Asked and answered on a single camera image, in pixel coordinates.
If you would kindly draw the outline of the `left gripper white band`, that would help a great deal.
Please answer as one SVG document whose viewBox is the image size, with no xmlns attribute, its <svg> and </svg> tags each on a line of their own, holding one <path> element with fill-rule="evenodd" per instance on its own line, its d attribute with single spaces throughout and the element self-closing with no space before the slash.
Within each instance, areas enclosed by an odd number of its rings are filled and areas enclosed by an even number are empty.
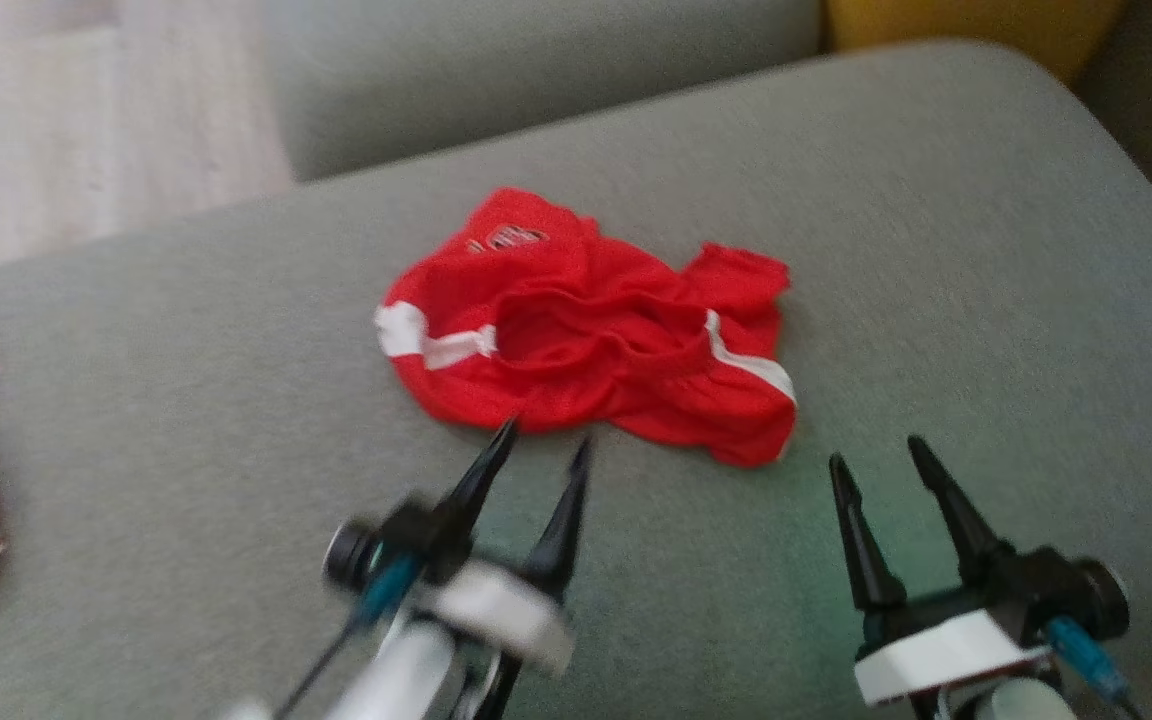
<svg viewBox="0 0 1152 720">
<path fill-rule="evenodd" d="M 573 629 L 562 598 L 579 556 L 594 438 L 582 442 L 567 468 L 567 483 L 539 541 L 524 561 L 524 574 L 485 559 L 468 559 L 473 526 L 497 473 L 518 438 L 511 416 L 471 462 L 457 486 L 435 505 L 435 536 L 429 568 L 416 579 L 406 605 L 444 626 L 498 647 L 522 665 L 562 676 L 573 659 Z"/>
</svg>

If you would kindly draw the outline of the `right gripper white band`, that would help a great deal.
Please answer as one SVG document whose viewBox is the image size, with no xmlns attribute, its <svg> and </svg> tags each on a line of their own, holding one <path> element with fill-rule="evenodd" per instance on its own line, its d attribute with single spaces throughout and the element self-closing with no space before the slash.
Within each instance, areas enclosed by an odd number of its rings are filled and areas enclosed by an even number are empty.
<svg viewBox="0 0 1152 720">
<path fill-rule="evenodd" d="M 934 692 L 987 676 L 1026 676 L 1061 691 L 1041 634 L 1058 616 L 1083 619 L 1083 566 L 1051 547 L 1014 550 L 922 435 L 909 435 L 908 448 L 940 506 L 963 582 L 911 600 L 884 560 L 844 455 L 829 456 L 847 579 L 864 616 L 854 666 L 861 697 L 869 706 L 910 700 L 929 708 Z"/>
</svg>

